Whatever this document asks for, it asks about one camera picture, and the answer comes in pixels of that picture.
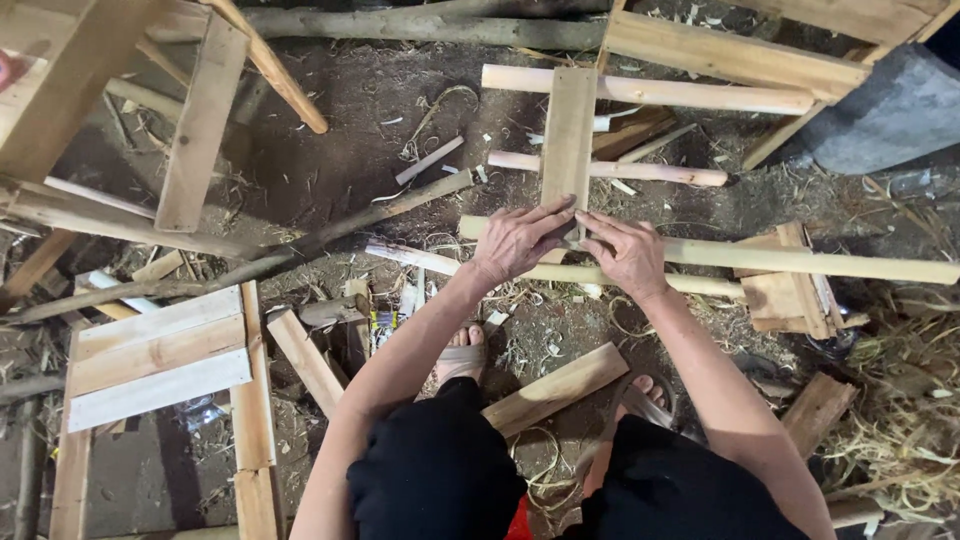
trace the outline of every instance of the hand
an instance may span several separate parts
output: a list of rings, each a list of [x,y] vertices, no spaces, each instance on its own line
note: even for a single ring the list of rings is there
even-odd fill
[[[603,273],[638,304],[669,290],[663,273],[663,241],[653,224],[643,221],[634,227],[600,212],[582,210],[577,210],[576,217],[597,238],[613,246],[615,253],[597,240],[580,241],[600,262]]]
[[[560,244],[558,237],[546,236],[573,219],[577,198],[564,195],[535,209],[497,210],[477,239],[470,261],[494,288],[533,270],[550,250]]]

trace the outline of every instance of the right hand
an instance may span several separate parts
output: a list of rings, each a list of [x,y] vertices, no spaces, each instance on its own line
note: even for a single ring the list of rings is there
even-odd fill
[[[663,273],[663,241],[653,224],[643,221],[631,226],[606,214],[583,210],[577,210],[576,218],[594,236],[613,246],[615,253],[597,240],[580,241],[600,262],[603,273],[638,304],[670,289]]]

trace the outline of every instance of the left hand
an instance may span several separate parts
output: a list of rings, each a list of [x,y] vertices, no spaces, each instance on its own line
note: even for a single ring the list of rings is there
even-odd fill
[[[494,288],[533,270],[550,250],[560,245],[557,237],[544,237],[573,219],[577,198],[564,195],[535,209],[497,210],[477,239],[470,261]]]

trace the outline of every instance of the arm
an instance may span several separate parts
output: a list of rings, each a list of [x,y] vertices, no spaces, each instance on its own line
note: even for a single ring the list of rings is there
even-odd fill
[[[329,419],[290,540],[353,536],[347,468],[366,450],[373,423],[413,401],[450,337],[488,291],[531,270],[558,245],[558,239],[544,235],[570,221],[572,203],[566,197],[533,210],[498,210],[478,240],[473,260],[360,369]]]
[[[666,283],[663,244],[650,223],[636,227],[609,216],[577,212],[577,219],[613,246],[581,245],[636,301],[677,367],[697,409],[710,449],[750,471],[766,486],[783,515],[816,540],[835,539],[827,503],[783,424],[707,329]]]

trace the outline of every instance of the dirt ground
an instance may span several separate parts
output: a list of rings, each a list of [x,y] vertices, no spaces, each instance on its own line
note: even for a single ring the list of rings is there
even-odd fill
[[[666,18],[674,13],[686,17],[689,2],[640,2],[636,11],[656,12]],[[719,3],[699,7],[696,22],[722,18],[723,25],[742,35],[768,31],[764,21],[749,10]],[[828,32],[801,28],[792,38],[809,49],[840,55],[849,39]],[[375,197],[394,195],[393,175],[407,166],[400,158],[426,109],[446,89],[464,86],[444,98],[438,112],[416,142],[422,157],[456,135],[466,143],[441,164],[458,169],[483,164],[490,150],[534,154],[525,132],[542,134],[545,95],[480,87],[484,63],[552,67],[506,47],[457,45],[432,42],[372,40],[280,39],[272,42],[280,59],[330,121],[330,132],[315,135],[300,123],[293,111],[248,64],[238,93],[234,118],[249,126],[250,150],[233,166],[220,163],[204,207],[202,229],[261,245],[290,240],[316,231],[328,223],[365,208]],[[192,64],[194,46],[168,48],[183,66]],[[582,60],[592,60],[583,54]],[[146,63],[131,64],[131,80],[183,99],[175,82]],[[627,77],[688,81],[687,73],[627,58],[612,58],[610,73]],[[698,83],[710,81],[701,77]],[[601,103],[599,112],[627,109],[625,104]],[[897,213],[889,204],[867,192],[860,177],[829,174],[817,167],[785,156],[766,167],[739,173],[743,149],[775,116],[766,114],[676,109],[677,126],[697,122],[700,128],[684,135],[645,161],[723,169],[731,182],[720,188],[626,181],[636,196],[612,188],[608,181],[591,183],[589,205],[614,216],[649,220],[667,235],[708,240],[738,240],[763,233],[789,220],[811,226],[815,247],[828,253],[864,256],[943,259],[929,236]],[[90,185],[132,201],[155,205],[163,181],[164,141],[173,127],[141,111],[144,129],[138,129],[137,114],[123,114],[132,132],[136,150],[125,149],[105,109],[91,114],[87,125],[60,160],[54,174]],[[386,123],[402,118],[396,123]],[[945,228],[960,222],[956,148],[924,160],[908,163],[896,171],[877,173],[881,184],[902,174],[931,168],[932,183],[900,194],[911,204],[935,210]],[[362,233],[337,241],[328,254],[295,271],[259,284],[264,309],[300,305],[342,294],[342,284],[351,278],[370,280],[375,303],[383,309],[396,307],[400,274],[412,280],[415,273],[395,263],[363,253],[373,236],[434,250],[449,257],[467,259],[471,247],[456,236],[461,214],[488,215],[499,207],[534,205],[539,200],[536,174],[486,167],[490,181],[456,195],[385,220]],[[446,175],[436,165],[414,180],[414,186],[429,184]],[[13,236],[0,233],[9,246]],[[10,249],[9,261],[22,260],[36,246],[27,240]],[[109,266],[127,279],[141,267],[152,246],[132,246],[104,238],[82,237],[58,264],[65,276],[74,276]],[[573,258],[589,263],[586,258]],[[195,267],[202,278],[228,270],[234,262],[197,255]],[[727,269],[677,267],[676,271],[703,276],[731,277]],[[189,279],[183,269],[175,279]],[[443,276],[427,272],[428,283],[437,288]],[[859,280],[831,280],[841,304],[861,309],[869,302],[868,285]],[[820,356],[802,336],[761,334],[752,330],[743,306],[724,299],[691,297],[691,307],[707,324],[718,343],[737,358],[773,362],[788,385],[800,384],[817,365],[829,360]],[[665,351],[655,336],[643,335],[642,313],[606,287],[600,299],[591,299],[575,284],[516,282],[506,285],[478,308],[485,318],[495,309],[516,306],[503,330],[492,337],[495,364],[484,390],[499,399],[543,374],[560,367],[597,346],[613,341],[635,371],[653,371],[671,377],[679,393],[680,424],[696,431],[696,419]],[[620,329],[612,324],[614,317]],[[30,372],[28,366],[40,357],[62,365],[65,330],[0,333],[0,368],[3,377]],[[320,336],[318,343],[343,361],[344,337],[337,330]],[[559,352],[551,355],[548,346]],[[276,421],[279,477],[284,487],[287,515],[297,511],[300,495],[313,456],[324,436],[326,419],[305,394],[302,384],[283,354],[268,338]],[[348,375],[358,366],[345,364]],[[604,425],[614,385],[602,389],[538,425],[543,430],[525,431],[516,440],[516,459],[524,476],[550,468],[542,481],[572,478],[579,455],[596,440]],[[48,408],[57,409],[59,398],[49,398]],[[56,425],[56,415],[50,427]],[[50,430],[51,440],[57,430]],[[139,429],[100,437],[93,452],[89,486],[87,533],[90,537],[168,529],[211,527],[236,522],[231,488],[234,457],[228,418],[215,420],[194,433],[183,430],[170,409],[146,414]],[[551,442],[553,437],[558,447]],[[17,493],[19,426],[11,424],[0,438],[0,536],[12,530],[13,504]],[[53,467],[45,479],[46,529]],[[534,512],[533,527],[540,537],[560,530],[578,518],[579,496],[572,486],[536,492],[535,501],[548,511]]]

